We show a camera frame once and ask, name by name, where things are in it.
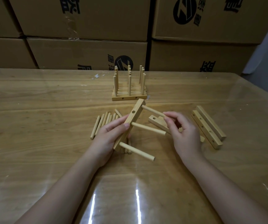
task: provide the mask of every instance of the glossy table surface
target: glossy table surface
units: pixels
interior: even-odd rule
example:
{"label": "glossy table surface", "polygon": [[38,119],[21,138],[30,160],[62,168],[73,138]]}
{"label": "glossy table surface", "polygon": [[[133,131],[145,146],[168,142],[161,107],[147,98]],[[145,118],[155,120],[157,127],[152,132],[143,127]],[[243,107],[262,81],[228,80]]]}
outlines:
{"label": "glossy table surface", "polygon": [[[0,69],[0,223],[14,223],[87,150],[98,115],[132,109],[136,101],[111,101],[112,76]],[[268,93],[235,74],[211,72],[147,72],[146,87],[147,106],[161,112],[190,116],[202,105],[227,135],[220,150],[206,139],[205,156],[268,209]],[[151,114],[144,110],[137,123],[155,127]],[[169,136],[133,128],[132,146],[156,160],[114,153],[75,223],[221,223]]]}

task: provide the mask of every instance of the stacked cardboard box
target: stacked cardboard box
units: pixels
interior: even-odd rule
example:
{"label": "stacked cardboard box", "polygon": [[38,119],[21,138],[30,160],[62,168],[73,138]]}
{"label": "stacked cardboard box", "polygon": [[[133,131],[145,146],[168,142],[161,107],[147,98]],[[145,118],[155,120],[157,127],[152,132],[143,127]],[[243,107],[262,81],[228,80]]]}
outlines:
{"label": "stacked cardboard box", "polygon": [[0,68],[36,68],[7,0],[0,0]]}
{"label": "stacked cardboard box", "polygon": [[157,0],[149,69],[241,74],[267,31],[268,0]]}
{"label": "stacked cardboard box", "polygon": [[150,0],[9,0],[41,69],[145,65]]}

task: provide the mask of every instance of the person's left hand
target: person's left hand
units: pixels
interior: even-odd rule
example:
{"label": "person's left hand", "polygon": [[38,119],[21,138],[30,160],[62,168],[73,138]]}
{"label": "person's left hand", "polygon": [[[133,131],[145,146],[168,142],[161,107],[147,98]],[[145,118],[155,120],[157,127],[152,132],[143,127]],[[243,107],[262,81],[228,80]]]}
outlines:
{"label": "person's left hand", "polygon": [[89,152],[97,157],[100,167],[104,166],[112,155],[114,141],[129,129],[130,124],[124,123],[127,117],[128,115],[123,116],[101,127],[89,147]]}

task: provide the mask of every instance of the finger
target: finger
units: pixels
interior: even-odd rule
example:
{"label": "finger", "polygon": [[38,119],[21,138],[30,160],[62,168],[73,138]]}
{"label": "finger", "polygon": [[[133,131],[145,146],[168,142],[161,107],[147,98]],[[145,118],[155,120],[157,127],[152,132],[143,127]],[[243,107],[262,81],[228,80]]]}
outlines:
{"label": "finger", "polygon": [[177,126],[173,122],[173,120],[169,117],[164,117],[165,122],[167,123],[168,129],[171,131],[172,136],[180,135],[181,133],[178,131]]}
{"label": "finger", "polygon": [[185,117],[182,113],[164,112],[164,114],[168,117],[177,119],[178,122],[181,124],[183,130],[189,127],[189,125],[191,124],[190,120],[187,117]]}
{"label": "finger", "polygon": [[122,133],[126,132],[129,127],[129,123],[124,123],[109,131],[107,134],[109,135],[110,141],[115,141],[117,137],[120,136]]}
{"label": "finger", "polygon": [[121,118],[113,120],[112,122],[107,123],[105,126],[103,126],[99,131],[102,132],[102,133],[109,132],[112,129],[114,129],[117,126],[119,126],[120,124],[124,123],[127,118],[128,118],[128,115],[125,115],[125,116],[123,116]]}

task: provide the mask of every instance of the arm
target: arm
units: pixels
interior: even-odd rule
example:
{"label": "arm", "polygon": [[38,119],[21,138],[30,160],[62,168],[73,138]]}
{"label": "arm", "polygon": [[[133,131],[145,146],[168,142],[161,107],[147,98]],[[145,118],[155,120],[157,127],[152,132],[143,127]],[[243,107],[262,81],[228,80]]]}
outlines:
{"label": "arm", "polygon": [[164,112],[174,147],[225,224],[268,223],[268,211],[214,167],[200,149],[199,131],[185,116]]}
{"label": "arm", "polygon": [[130,127],[123,124],[127,117],[103,126],[86,153],[16,224],[71,223],[93,175],[112,155],[115,139]]}

